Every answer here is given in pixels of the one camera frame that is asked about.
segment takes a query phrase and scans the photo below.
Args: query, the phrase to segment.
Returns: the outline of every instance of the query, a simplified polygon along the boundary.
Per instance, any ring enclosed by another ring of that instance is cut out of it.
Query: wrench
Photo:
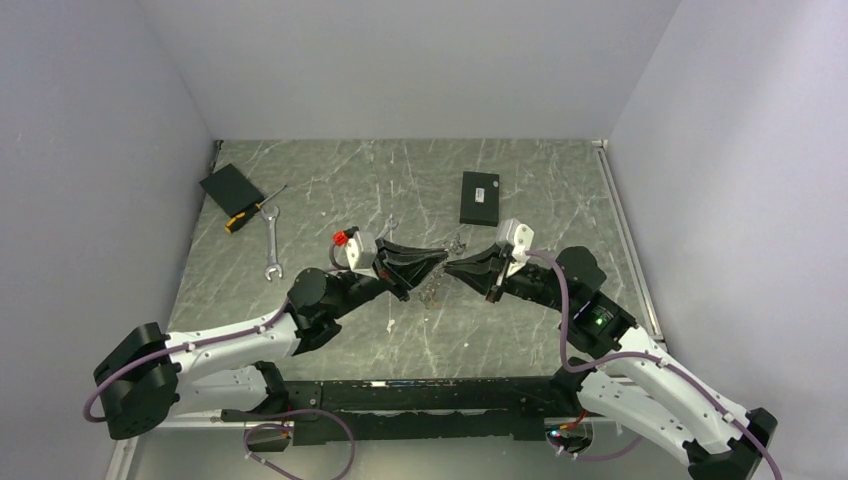
[[[283,278],[283,267],[277,262],[277,215],[280,209],[273,205],[269,210],[267,205],[259,210],[259,214],[268,224],[268,266],[265,267],[265,279],[271,281],[271,274],[277,272],[277,278]]]
[[[389,218],[386,219],[386,224],[383,225],[383,229],[380,230],[380,234],[377,235],[377,238],[383,238],[389,234],[392,230],[396,229],[398,226],[398,221],[395,220],[395,216],[391,213],[389,214]]]

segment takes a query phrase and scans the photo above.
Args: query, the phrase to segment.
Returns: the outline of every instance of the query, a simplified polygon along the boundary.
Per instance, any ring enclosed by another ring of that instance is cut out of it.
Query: marble tabletop
[[[534,248],[586,246],[608,276],[602,290],[649,327],[597,152],[565,140],[226,141],[216,169],[237,166],[257,187],[288,188],[280,208],[284,278],[268,282],[265,223],[235,234],[207,196],[169,324],[200,330],[268,313],[295,276],[328,266],[332,234],[351,225],[375,234],[392,214],[391,240],[440,246],[459,234],[466,255],[489,247],[495,228],[459,223],[463,171],[500,175],[500,217],[536,232]],[[321,349],[276,361],[287,380],[410,379],[550,375],[558,367],[556,312],[505,295],[498,304],[451,277],[431,299],[390,294],[343,317]]]

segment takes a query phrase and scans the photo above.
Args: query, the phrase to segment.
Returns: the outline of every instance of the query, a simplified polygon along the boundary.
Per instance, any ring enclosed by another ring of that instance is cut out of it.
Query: white wall
[[[600,138],[679,0],[142,0],[217,138]]]
[[[167,320],[211,137],[133,0],[4,1],[0,45],[0,478],[103,478],[91,372]]]
[[[610,139],[674,353],[813,478],[848,478],[846,25],[841,0],[685,0]]]

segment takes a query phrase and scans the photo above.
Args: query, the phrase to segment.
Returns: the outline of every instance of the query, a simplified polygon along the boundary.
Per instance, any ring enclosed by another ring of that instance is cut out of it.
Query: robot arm
[[[303,270],[276,312],[201,331],[164,334],[155,323],[133,330],[95,369],[98,389],[86,403],[86,418],[105,421],[120,440],[169,415],[286,411],[282,376],[263,360],[320,348],[341,331],[336,320],[383,292],[408,300],[409,291],[447,259],[442,249],[404,247],[356,229],[345,234],[351,270]],[[101,418],[90,413],[98,396]]]
[[[456,277],[492,303],[508,293],[561,311],[563,337],[593,359],[568,358],[552,379],[562,401],[608,416],[657,443],[689,466],[693,478],[748,478],[762,458],[754,440],[768,445],[777,426],[765,409],[748,411],[718,394],[665,352],[632,315],[600,292],[606,275],[584,247],[566,248],[549,259],[565,272],[567,294],[557,272],[528,264],[533,231],[515,219],[498,227],[494,245],[472,257],[448,262]],[[567,297],[568,305],[563,306]],[[604,365],[606,372],[595,366]],[[628,392],[610,375],[629,377],[648,396]]]

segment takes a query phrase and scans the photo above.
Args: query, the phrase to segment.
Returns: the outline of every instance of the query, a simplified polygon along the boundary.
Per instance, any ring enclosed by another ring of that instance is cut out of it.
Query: purple cable
[[[567,353],[566,350],[567,350],[567,345],[568,345],[568,322],[569,322],[570,318],[569,318],[569,314],[568,314],[568,299],[569,299],[568,284],[566,283],[566,280],[565,280],[565,273],[562,271],[562,267],[560,267],[559,264],[556,263],[556,260],[554,260],[554,258],[552,256],[550,256],[547,252],[543,252],[541,250],[528,250],[527,255],[530,255],[531,257],[539,258],[539,259],[543,260],[545,263],[547,263],[548,265],[550,265],[551,269],[553,269],[554,273],[557,276],[557,280],[559,280],[559,289],[560,289],[560,294],[562,295],[562,308],[561,308],[561,310],[562,310],[562,319],[561,319],[562,324],[561,325],[562,326],[560,328],[559,356],[560,356],[560,360],[562,361],[562,367],[565,369],[565,371],[570,372],[570,373],[584,372],[586,370],[595,368],[598,365],[603,365],[605,363],[611,362],[613,360],[618,360],[618,359],[621,359],[621,358],[641,358],[641,359],[648,360],[648,361],[653,362],[653,363],[660,363],[662,361],[662,359],[660,359],[659,357],[655,357],[653,355],[649,355],[649,354],[646,354],[646,353],[627,352],[627,353],[611,353],[611,354],[609,354],[609,355],[607,355],[603,358],[593,360],[589,363],[585,363],[585,364],[579,365],[577,367],[573,367],[573,366],[569,365],[568,364],[568,353]],[[728,413],[728,410],[726,408],[724,408],[724,405],[722,405],[721,403],[718,402],[718,400],[713,398],[713,396],[710,395],[710,393],[697,380],[692,378],[691,375],[684,372],[683,370],[681,370],[680,368],[678,368],[676,365],[673,365],[673,364],[668,364],[668,365],[664,366],[663,368],[669,369],[670,371],[677,374],[677,376],[679,376],[680,378],[685,380],[686,383],[692,385],[692,387],[695,390],[697,390],[698,393],[700,393],[705,399],[707,399],[707,401],[722,416],[724,416]],[[754,447],[757,450],[759,450],[760,454],[763,456],[763,458],[769,464],[769,467],[771,468],[772,474],[774,474],[775,480],[783,480],[783,475],[780,473],[780,469],[777,467],[777,462],[775,462],[774,458],[771,456],[771,454],[766,449],[766,447],[762,444],[762,442],[760,442],[757,439],[757,437],[754,436],[753,433],[751,433],[744,425],[742,425],[742,423],[739,420],[734,418],[731,423],[740,432],[742,432],[742,435],[744,435],[745,438],[750,440],[751,444],[753,444]],[[631,445],[627,446],[624,450],[627,450],[627,452],[629,452],[630,450],[632,450],[631,447],[635,447],[635,446],[636,445],[631,444]],[[618,456],[621,456],[621,455],[618,455],[618,454],[612,454],[612,455],[614,455],[612,458],[617,458]]]
[[[278,413],[278,414],[273,414],[273,415],[250,414],[249,416],[253,417],[253,418],[257,418],[257,419],[264,419],[264,420],[270,420],[270,419],[284,420],[287,417],[293,417],[293,416],[296,416],[296,415],[306,415],[306,414],[323,415],[325,417],[330,418],[334,422],[338,423],[339,425],[341,425],[342,429],[344,429],[348,440],[350,440],[350,458],[348,459],[347,465],[345,465],[345,468],[342,470],[342,472],[339,473],[337,476],[333,477],[333,480],[340,480],[341,478],[344,478],[344,476],[347,475],[350,472],[350,469],[353,467],[353,460],[356,457],[356,441],[353,438],[353,432],[350,430],[350,427],[348,427],[347,424],[344,423],[344,421],[341,418],[337,417],[336,415],[334,415],[330,412],[326,412],[324,410],[312,409],[312,408],[306,408],[306,409],[302,409],[302,410],[292,410],[291,412],[284,412],[284,413]],[[247,443],[248,440],[250,439],[250,436],[253,435],[253,433],[258,431],[258,430],[263,430],[263,429],[268,429],[268,428],[274,429],[274,430],[279,430],[279,431],[289,431],[290,430],[288,427],[284,427],[282,425],[277,425],[275,423],[263,423],[263,424],[260,424],[260,425],[257,425],[255,427],[251,428],[250,430],[248,430],[247,432],[244,433],[243,446],[244,446],[244,451],[247,452],[247,456],[252,458],[253,460],[256,460],[257,462],[261,463],[262,465],[265,465],[266,467],[270,468],[271,470],[279,473],[280,475],[283,475],[286,478],[289,478],[291,480],[303,480],[302,478],[296,477],[296,476],[292,475],[291,473],[289,473],[289,472],[283,470],[282,468],[278,467],[275,463],[269,462],[269,461],[265,460],[264,458],[260,457],[259,455],[250,451],[250,447]]]
[[[198,340],[194,342],[194,345],[198,347],[203,347],[206,345],[212,345],[213,343],[226,342],[228,340],[234,340],[236,338],[241,338],[252,333],[259,333],[261,327],[269,328],[277,323],[281,318],[283,318],[283,314],[285,313],[285,309],[289,304],[289,299],[286,297],[286,300],[283,302],[283,305],[277,310],[277,313],[274,314],[271,318],[269,318],[265,323],[257,325],[255,327],[251,327],[240,332],[228,333],[226,335],[219,335],[217,337],[205,338],[203,340]],[[94,402],[97,401],[97,398],[102,394],[110,385],[115,383],[119,378],[123,377],[127,374],[127,372],[135,369],[139,365],[143,365],[152,360],[156,360],[158,358],[164,357],[165,355],[170,355],[172,353],[180,352],[180,351],[188,351],[189,350],[189,342],[182,343],[180,345],[165,348],[163,350],[159,350],[150,354],[147,354],[139,359],[136,359],[120,369],[117,372],[109,375],[106,380],[103,381],[97,388],[94,389],[94,392],[88,396],[85,400],[85,404],[82,409],[82,416],[91,423],[101,423],[106,421],[106,417],[95,417],[91,414],[91,407],[94,406]]]

